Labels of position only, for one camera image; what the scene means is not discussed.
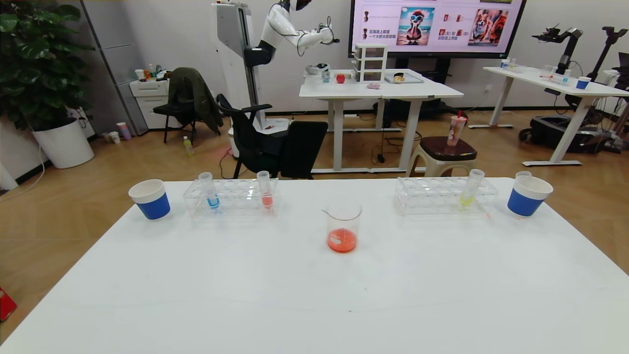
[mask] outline wooden floor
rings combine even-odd
[[[479,168],[489,177],[513,177],[526,169],[522,161],[546,160],[550,149],[520,143],[518,132],[527,128],[530,117],[550,112],[519,111],[505,113],[503,123],[515,129],[466,129],[463,139],[479,152]],[[489,112],[471,113],[471,123],[486,123]],[[301,116],[303,120],[326,120],[324,116]],[[372,115],[346,120],[346,126],[371,126]],[[445,135],[447,117],[421,121],[418,131],[424,136]],[[96,157],[71,169],[46,170],[41,181],[27,193],[0,203],[0,286],[18,303],[18,310],[0,324],[3,341],[28,315],[72,265],[132,205],[128,189],[139,181],[159,178],[164,181],[193,180],[210,171],[221,176],[219,161],[229,149],[228,126],[221,137],[201,128],[195,141],[196,155],[187,157],[182,133],[150,132],[121,145],[102,139],[92,143]],[[387,133],[386,137],[402,137]],[[395,167],[399,154],[386,154],[384,164],[374,164],[372,151],[380,144],[378,133],[346,134],[343,137],[343,167]],[[326,137],[316,168],[332,167],[332,134]],[[385,152],[395,147],[385,144]],[[529,170],[554,185],[548,203],[579,229],[618,266],[629,273],[629,152],[622,155],[602,152],[594,155],[568,155],[583,166],[536,167]],[[234,160],[224,158],[223,175],[231,177]],[[394,178],[399,174],[327,174],[324,178]],[[244,178],[254,178],[251,172]],[[27,188],[36,178],[11,191],[2,199]]]

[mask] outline drawer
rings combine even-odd
[[[154,113],[152,107],[141,107],[140,110],[149,129],[164,129],[166,125],[165,115]],[[175,117],[170,118],[168,126],[171,128],[181,128],[181,124],[179,124]]]
[[[135,81],[130,83],[129,87],[131,87],[134,97],[168,96],[168,81],[152,81],[148,83]]]
[[[147,97],[136,97],[138,102],[138,106],[140,107],[157,107],[168,104],[168,96],[147,96]]]

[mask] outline television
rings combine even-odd
[[[504,59],[526,0],[352,0],[355,43],[389,46],[394,58]]]

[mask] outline potted plant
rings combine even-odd
[[[32,130],[57,168],[94,157],[79,121],[67,113],[90,108],[81,88],[89,79],[81,73],[86,63],[74,54],[94,48],[72,43],[68,36],[76,31],[64,25],[80,18],[71,5],[0,1],[0,115]]]

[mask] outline orange liquid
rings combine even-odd
[[[270,195],[267,196],[262,196],[262,205],[264,205],[265,208],[270,209],[273,206],[273,197]]]
[[[348,229],[332,230],[328,234],[328,246],[336,252],[349,252],[356,248],[356,234]]]

